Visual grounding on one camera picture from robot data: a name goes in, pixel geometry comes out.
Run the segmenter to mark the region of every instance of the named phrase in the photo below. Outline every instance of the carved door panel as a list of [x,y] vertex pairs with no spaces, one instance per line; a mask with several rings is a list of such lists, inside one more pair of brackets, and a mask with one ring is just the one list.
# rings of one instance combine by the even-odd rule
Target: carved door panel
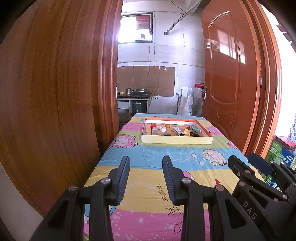
[[260,93],[255,31],[240,0],[212,0],[202,12],[202,27],[207,87],[202,116],[244,153]]

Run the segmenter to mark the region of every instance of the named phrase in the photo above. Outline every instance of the pipe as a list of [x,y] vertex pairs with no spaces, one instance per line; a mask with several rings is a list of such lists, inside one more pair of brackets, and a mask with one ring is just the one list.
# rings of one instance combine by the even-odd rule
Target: pipe
[[197,0],[197,2],[191,8],[189,8],[185,13],[183,13],[182,17],[180,17],[177,22],[174,22],[173,25],[163,34],[168,35],[169,31],[171,31],[177,25],[177,23],[180,22],[191,10],[193,10],[196,6],[198,6],[201,3],[201,1],[202,0]]

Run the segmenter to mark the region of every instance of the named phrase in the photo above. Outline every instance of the metal screw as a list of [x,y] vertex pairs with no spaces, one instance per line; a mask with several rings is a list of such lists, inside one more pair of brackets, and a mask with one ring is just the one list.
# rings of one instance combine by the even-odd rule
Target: metal screw
[[103,184],[107,184],[107,183],[109,183],[110,181],[111,181],[110,178],[107,178],[107,177],[106,177],[106,178],[103,178],[101,182],[102,182]]
[[217,189],[218,191],[222,192],[222,191],[224,191],[225,188],[224,188],[222,185],[217,185],[217,186],[216,186],[216,189]]
[[191,179],[188,177],[185,177],[182,179],[182,182],[188,184],[188,183],[191,183]]
[[70,187],[68,187],[68,190],[70,191],[70,192],[73,192],[73,191],[75,191],[77,189],[77,187],[75,186],[75,185],[71,185]]

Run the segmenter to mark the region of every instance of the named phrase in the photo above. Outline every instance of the tile floor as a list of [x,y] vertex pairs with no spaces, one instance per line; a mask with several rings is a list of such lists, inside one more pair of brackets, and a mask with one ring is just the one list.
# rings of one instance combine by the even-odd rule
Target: tile floor
[[42,217],[27,203],[0,164],[0,217],[16,241],[29,241]]

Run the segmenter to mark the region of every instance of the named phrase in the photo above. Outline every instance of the window frame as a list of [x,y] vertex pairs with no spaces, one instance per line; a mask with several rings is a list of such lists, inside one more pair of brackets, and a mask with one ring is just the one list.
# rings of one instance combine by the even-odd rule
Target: window frame
[[140,15],[150,15],[150,26],[149,26],[149,30],[150,30],[150,34],[152,35],[152,39],[151,40],[135,40],[135,41],[132,41],[132,42],[123,42],[123,43],[120,43],[119,40],[118,40],[118,44],[153,43],[153,13],[152,12],[121,15],[121,17],[120,17],[120,25],[121,25],[121,19],[122,18],[124,18],[124,17],[133,17],[133,16],[140,16]]

